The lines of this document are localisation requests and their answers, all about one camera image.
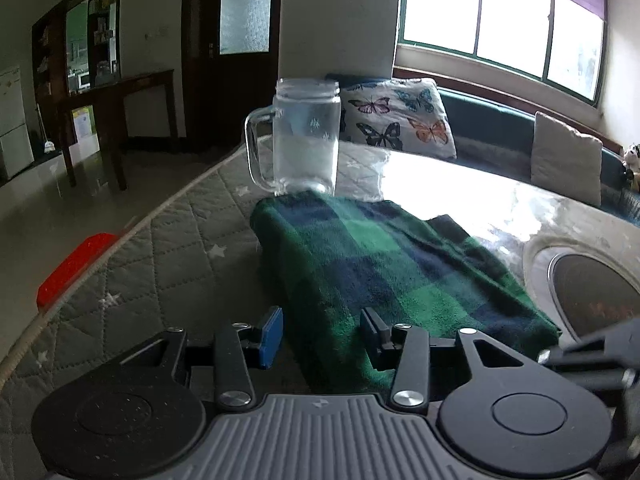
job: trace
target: stuffed toy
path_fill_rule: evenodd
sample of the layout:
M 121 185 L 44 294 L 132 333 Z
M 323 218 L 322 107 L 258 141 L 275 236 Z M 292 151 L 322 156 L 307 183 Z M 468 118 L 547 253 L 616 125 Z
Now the stuffed toy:
M 640 186 L 640 144 L 629 146 L 625 152 L 625 166 L 628 180 L 631 182 L 631 189 L 638 192 Z

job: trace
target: glass mug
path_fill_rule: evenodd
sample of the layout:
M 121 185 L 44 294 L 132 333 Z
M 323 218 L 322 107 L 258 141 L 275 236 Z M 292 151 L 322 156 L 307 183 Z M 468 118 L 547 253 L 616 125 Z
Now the glass mug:
M 280 79 L 273 105 L 251 112 L 244 135 L 253 181 L 276 195 L 313 189 L 334 194 L 340 88 L 331 80 Z M 273 123 L 273 181 L 264 177 L 256 126 Z

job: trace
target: wall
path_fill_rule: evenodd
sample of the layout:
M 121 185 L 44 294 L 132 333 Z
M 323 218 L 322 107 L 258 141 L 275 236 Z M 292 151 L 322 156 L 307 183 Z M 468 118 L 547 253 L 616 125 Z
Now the wall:
M 0 0 L 0 69 L 19 65 L 22 73 L 22 94 L 27 125 L 38 130 L 38 116 L 33 90 L 31 67 L 31 26 L 62 0 Z M 184 135 L 182 104 L 182 72 L 180 60 L 181 0 L 122 0 L 121 67 L 123 75 L 148 72 L 151 69 L 174 68 L 174 84 L 178 131 Z M 167 25 L 165 38 L 145 42 L 145 33 L 159 25 Z M 156 42 L 157 51 L 151 52 Z M 144 110 L 134 110 L 136 117 L 154 117 L 157 107 L 164 107 L 158 99 L 143 102 Z
M 280 76 L 390 77 L 399 0 L 282 0 Z
M 182 0 L 122 0 L 120 69 L 123 77 L 173 68 L 178 135 L 185 136 L 182 99 Z M 130 136 L 168 137 L 164 89 L 153 88 L 125 100 Z
M 640 0 L 610 0 L 601 128 L 624 148 L 640 142 Z

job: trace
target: green and blue checkered cloth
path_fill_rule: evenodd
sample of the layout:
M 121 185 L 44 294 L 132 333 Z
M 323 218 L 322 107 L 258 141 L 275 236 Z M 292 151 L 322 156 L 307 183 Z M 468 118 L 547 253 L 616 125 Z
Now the green and blue checkered cloth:
M 323 393 L 384 391 L 358 333 L 360 310 L 435 337 L 472 327 L 535 358 L 558 329 L 505 266 L 449 216 L 422 221 L 399 205 L 302 192 L 259 202 L 251 227 L 287 339 Z

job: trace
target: beige pillow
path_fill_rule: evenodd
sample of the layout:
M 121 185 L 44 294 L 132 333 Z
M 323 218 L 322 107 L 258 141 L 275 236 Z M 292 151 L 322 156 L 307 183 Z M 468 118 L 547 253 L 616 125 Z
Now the beige pillow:
M 602 142 L 543 113 L 536 113 L 531 183 L 600 206 Z

